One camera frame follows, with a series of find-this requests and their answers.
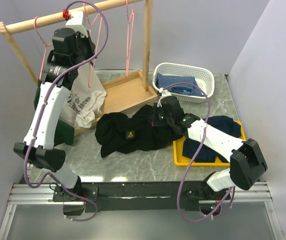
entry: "yellow tray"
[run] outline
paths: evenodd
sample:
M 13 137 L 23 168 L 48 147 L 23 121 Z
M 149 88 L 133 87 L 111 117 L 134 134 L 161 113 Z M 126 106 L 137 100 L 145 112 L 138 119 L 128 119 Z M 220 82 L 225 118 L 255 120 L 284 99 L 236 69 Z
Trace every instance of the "yellow tray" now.
M 240 121 L 236 121 L 236 122 L 241 125 L 241 137 L 240 137 L 240 139 L 246 140 L 242 123 Z M 189 165 L 189 163 L 191 161 L 190 158 L 188 158 L 186 156 L 182 156 L 183 143 L 184 143 L 185 139 L 187 139 L 187 138 L 184 136 L 184 137 L 182 137 L 176 141 L 173 141 L 174 163 L 177 166 L 186 167 L 187 165 Z M 229 163 L 221 162 L 221 160 L 219 159 L 218 156 L 215 158 L 215 162 L 193 162 L 192 163 L 192 167 L 229 167 L 229 166 L 230 166 Z

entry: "wooden tray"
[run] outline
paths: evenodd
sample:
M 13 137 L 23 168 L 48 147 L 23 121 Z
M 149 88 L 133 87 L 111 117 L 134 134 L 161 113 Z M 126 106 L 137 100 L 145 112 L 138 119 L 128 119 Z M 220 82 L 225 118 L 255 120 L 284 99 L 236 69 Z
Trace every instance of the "wooden tray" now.
M 142 84 L 142 72 L 137 70 L 127 76 L 120 76 L 113 80 L 104 82 L 106 98 L 101 107 L 102 115 L 116 112 L 127 112 L 133 108 L 142 107 L 145 104 L 154 103 L 158 99 L 153 87 L 148 84 L 147 91 L 144 91 Z M 95 119 L 91 129 L 95 128 Z M 75 127 L 74 136 L 86 132 L 89 128 Z

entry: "wooden clothes rack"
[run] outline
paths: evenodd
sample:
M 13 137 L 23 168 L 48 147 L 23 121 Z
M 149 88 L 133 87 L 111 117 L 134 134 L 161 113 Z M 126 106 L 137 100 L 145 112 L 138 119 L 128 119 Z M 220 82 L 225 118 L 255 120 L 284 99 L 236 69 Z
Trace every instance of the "wooden clothes rack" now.
M 150 48 L 151 48 L 151 27 L 152 27 L 152 11 L 153 0 L 128 0 L 128 4 L 144 1 L 144 40 L 143 40 L 143 66 L 142 72 L 137 70 L 130 73 L 127 77 L 121 76 L 116 79 L 103 83 L 103 87 L 106 90 L 106 98 L 101 110 L 103 114 L 112 112 L 124 112 L 133 107 L 138 107 L 147 103 L 155 102 L 157 94 L 149 84 L 149 64 L 150 64 Z M 125 6 L 126 0 L 106 0 L 98 2 L 95 5 L 101 10 L 109 10 Z M 96 9 L 90 5 L 85 8 L 78 7 L 69 9 L 69 13 L 74 11 L 83 11 L 85 14 L 94 14 Z M 48 25 L 64 22 L 62 12 L 55 14 L 42 16 L 37 19 L 36 27 L 41 28 Z M 23 66 L 31 75 L 33 81 L 37 84 L 38 77 L 34 73 L 28 59 L 24 55 L 20 46 L 14 39 L 14 34 L 23 33 L 34 29 L 34 19 L 21 21 L 9 25 L 5 25 L 3 21 L 0 22 L 0 32 L 10 45 L 14 53 L 17 55 Z M 76 127 L 74 135 L 79 135 L 88 128 Z

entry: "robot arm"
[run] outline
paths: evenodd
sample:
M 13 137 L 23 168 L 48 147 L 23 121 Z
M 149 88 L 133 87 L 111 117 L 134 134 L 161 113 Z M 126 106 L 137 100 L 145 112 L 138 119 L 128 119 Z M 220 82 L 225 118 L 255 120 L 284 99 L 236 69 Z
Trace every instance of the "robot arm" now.
M 230 162 L 230 168 L 213 172 L 205 179 L 215 192 L 233 186 L 249 190 L 268 169 L 255 140 L 235 138 L 206 124 L 198 116 L 184 113 L 177 98 L 169 96 L 169 92 L 154 105 L 151 122 L 154 126 L 169 125 L 178 134 L 198 142 L 201 142 L 206 128 L 204 144 Z
M 49 53 L 47 64 L 43 68 L 40 96 L 32 124 L 24 141 L 15 143 L 13 149 L 21 158 L 25 158 L 34 136 L 41 107 L 46 104 L 28 160 L 35 167 L 50 171 L 72 192 L 79 193 L 81 179 L 66 165 L 65 152 L 53 148 L 60 112 L 70 95 L 74 80 L 78 77 L 78 69 L 70 71 L 57 82 L 47 102 L 44 102 L 44 97 L 57 76 L 94 55 L 95 45 L 87 32 L 86 16 L 83 11 L 72 12 L 65 26 L 54 32 L 52 38 L 54 49 Z

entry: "white wall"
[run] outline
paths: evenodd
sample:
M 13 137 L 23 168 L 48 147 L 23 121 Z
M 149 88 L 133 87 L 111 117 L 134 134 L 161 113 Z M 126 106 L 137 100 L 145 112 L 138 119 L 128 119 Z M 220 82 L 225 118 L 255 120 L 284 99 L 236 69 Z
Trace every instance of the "white wall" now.
M 268 164 L 263 175 L 286 237 L 286 3 L 270 0 L 228 81 L 246 136 Z
M 10 1 L 0 0 L 0 21 L 20 21 Z M 17 38 L 28 52 L 33 68 L 39 69 L 41 54 L 30 34 Z M 22 177 L 23 160 L 13 153 L 31 124 L 36 85 L 0 33 L 0 226 L 13 182 Z
M 70 0 L 12 0 L 24 20 L 61 11 Z M 228 74 L 269 0 L 155 0 L 150 70 L 163 62 L 204 67 Z M 142 69 L 144 3 L 135 9 L 131 69 Z M 105 11 L 110 37 L 96 69 L 125 69 L 126 7 Z M 50 42 L 63 23 L 41 29 Z M 39 38 L 33 38 L 41 51 Z

